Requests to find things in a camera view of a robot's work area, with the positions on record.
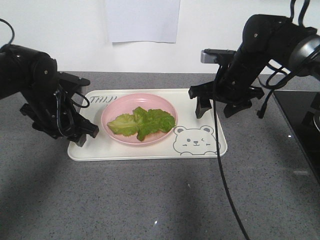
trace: black stove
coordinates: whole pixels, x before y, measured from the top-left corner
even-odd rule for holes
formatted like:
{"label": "black stove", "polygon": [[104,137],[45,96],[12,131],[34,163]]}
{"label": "black stove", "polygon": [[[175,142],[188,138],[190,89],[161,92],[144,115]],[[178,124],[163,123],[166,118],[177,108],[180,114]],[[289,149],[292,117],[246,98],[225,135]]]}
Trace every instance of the black stove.
{"label": "black stove", "polygon": [[320,131],[316,126],[320,92],[277,90],[273,94],[320,184]]}

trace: bear face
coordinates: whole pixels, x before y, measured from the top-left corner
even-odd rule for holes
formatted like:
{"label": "bear face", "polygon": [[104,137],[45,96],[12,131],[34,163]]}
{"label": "bear face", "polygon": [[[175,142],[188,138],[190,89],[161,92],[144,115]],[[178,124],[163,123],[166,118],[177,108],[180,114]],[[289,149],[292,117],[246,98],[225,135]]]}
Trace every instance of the bear face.
{"label": "bear face", "polygon": [[205,155],[217,153],[216,139],[213,135],[214,129],[211,126],[200,128],[185,128],[177,126],[174,128],[176,134],[173,148],[175,151],[186,155]]}

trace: paper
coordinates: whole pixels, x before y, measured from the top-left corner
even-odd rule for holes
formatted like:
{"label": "paper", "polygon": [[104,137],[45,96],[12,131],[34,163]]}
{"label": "paper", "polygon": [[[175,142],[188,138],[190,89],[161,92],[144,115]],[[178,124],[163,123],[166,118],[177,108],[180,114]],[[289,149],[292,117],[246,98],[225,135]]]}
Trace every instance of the paper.
{"label": "paper", "polygon": [[180,0],[106,0],[109,40],[175,43]]}

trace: tray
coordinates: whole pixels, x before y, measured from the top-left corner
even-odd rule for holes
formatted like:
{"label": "tray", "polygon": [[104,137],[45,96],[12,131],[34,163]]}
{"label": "tray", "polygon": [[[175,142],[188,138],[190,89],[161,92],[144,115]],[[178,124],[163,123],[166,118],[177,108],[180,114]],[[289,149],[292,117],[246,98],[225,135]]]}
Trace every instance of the tray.
{"label": "tray", "polygon": [[[216,158],[213,110],[207,111],[202,118],[197,119],[195,114],[197,100],[189,98],[188,90],[188,88],[174,88],[89,92],[86,98],[90,101],[90,106],[81,108],[80,114],[98,125],[100,131],[96,138],[87,136],[82,147],[70,142],[67,149],[69,157],[75,161]],[[117,98],[134,93],[155,94],[168,100],[174,106],[177,112],[176,127],[162,141],[145,146],[131,146],[112,139],[104,131],[101,115],[106,106]],[[222,156],[226,153],[228,146],[219,118],[217,126],[219,149]]]}

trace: lettuce leaf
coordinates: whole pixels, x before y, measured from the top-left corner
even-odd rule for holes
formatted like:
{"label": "lettuce leaf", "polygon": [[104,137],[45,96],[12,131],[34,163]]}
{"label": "lettuce leaf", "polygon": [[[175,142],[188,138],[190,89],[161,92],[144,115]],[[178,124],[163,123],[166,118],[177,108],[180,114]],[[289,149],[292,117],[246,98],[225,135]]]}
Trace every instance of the lettuce leaf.
{"label": "lettuce leaf", "polygon": [[158,131],[167,133],[176,125],[175,118],[161,109],[149,109],[137,107],[132,114],[122,114],[115,120],[107,123],[114,134],[131,136],[137,133],[136,138],[143,141],[149,134]]}

